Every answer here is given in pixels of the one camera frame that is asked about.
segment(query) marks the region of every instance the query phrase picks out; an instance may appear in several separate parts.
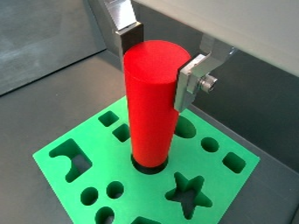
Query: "cutout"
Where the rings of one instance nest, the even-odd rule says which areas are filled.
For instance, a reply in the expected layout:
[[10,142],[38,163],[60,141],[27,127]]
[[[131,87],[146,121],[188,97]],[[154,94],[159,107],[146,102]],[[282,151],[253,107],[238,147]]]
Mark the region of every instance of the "cutout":
[[217,152],[219,150],[219,142],[213,138],[213,137],[204,137],[200,140],[200,147],[207,151],[207,152]]
[[156,173],[162,172],[164,170],[166,166],[168,165],[168,157],[164,160],[164,162],[159,166],[156,166],[156,167],[144,167],[144,166],[142,166],[136,162],[134,155],[131,155],[131,161],[132,161],[132,165],[136,168],[136,170],[139,172],[142,172],[143,174],[147,174],[147,175],[155,175]]
[[112,133],[116,139],[123,143],[130,138],[130,128],[127,124],[122,124]]
[[138,217],[131,224],[162,224],[162,222],[148,220],[144,217]]
[[174,174],[174,178],[176,188],[164,197],[171,201],[182,203],[183,216],[190,220],[195,207],[213,207],[211,199],[202,192],[204,178],[198,176],[188,180],[179,172]]
[[98,210],[96,214],[96,224],[111,224],[115,219],[115,212],[114,210],[108,207],[104,206]]
[[95,187],[87,188],[80,194],[80,202],[84,206],[91,206],[99,199],[99,190]]
[[99,121],[103,123],[106,127],[111,126],[118,120],[119,117],[112,111],[108,111],[104,115],[99,117]]
[[183,116],[179,116],[174,134],[182,138],[194,138],[196,136],[195,126]]
[[71,183],[92,166],[92,163],[72,139],[60,144],[50,153],[51,158],[59,156],[68,157],[71,160],[70,172],[66,175],[66,180]]
[[247,163],[234,152],[223,158],[222,163],[235,172],[242,173]]
[[123,193],[124,193],[123,184],[118,181],[110,183],[110,185],[107,186],[107,196],[115,200],[115,199],[120,198]]

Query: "bolt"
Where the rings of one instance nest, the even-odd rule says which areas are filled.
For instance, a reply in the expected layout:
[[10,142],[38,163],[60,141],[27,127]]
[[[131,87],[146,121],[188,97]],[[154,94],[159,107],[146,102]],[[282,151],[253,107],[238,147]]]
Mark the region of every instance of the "bolt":
[[210,91],[214,89],[217,82],[218,82],[218,79],[214,76],[206,74],[200,78],[200,82],[199,82],[200,90],[208,94]]

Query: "silver bracket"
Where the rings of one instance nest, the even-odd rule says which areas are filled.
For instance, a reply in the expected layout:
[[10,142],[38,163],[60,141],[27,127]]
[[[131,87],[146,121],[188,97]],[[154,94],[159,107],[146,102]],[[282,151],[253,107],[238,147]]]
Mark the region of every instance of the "silver bracket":
[[199,90],[208,93],[214,89],[218,79],[210,73],[237,50],[234,46],[203,34],[200,41],[203,53],[186,64],[178,75],[174,107],[179,112],[188,108]]
[[144,26],[136,21],[136,14],[130,0],[88,0],[98,25],[103,31],[106,42],[111,42],[111,33],[118,48],[119,57],[127,50],[144,41]]

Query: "gray surface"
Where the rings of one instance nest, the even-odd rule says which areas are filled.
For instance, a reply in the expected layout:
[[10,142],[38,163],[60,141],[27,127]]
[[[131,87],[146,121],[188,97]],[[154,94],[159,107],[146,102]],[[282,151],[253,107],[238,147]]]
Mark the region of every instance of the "gray surface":
[[32,155],[124,95],[118,63],[103,52],[0,97],[2,224],[71,223]]
[[[118,63],[104,51],[0,98],[2,223],[71,223],[32,154],[126,94]],[[192,109],[262,158],[221,224],[289,224],[299,202],[298,174]]]
[[136,19],[144,24],[144,40],[163,39],[174,42],[194,56],[200,50],[202,32],[168,18],[162,13],[134,2]]
[[135,0],[299,76],[299,2]]
[[0,1],[0,95],[104,49],[86,0]]

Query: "metal plate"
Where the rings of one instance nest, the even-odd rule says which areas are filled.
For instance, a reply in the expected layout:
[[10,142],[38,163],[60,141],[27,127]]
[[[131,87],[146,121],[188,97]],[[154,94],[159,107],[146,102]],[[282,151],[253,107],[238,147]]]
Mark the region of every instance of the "metal plate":
[[135,1],[299,76],[298,1]]
[[0,95],[104,49],[86,1],[0,2]]

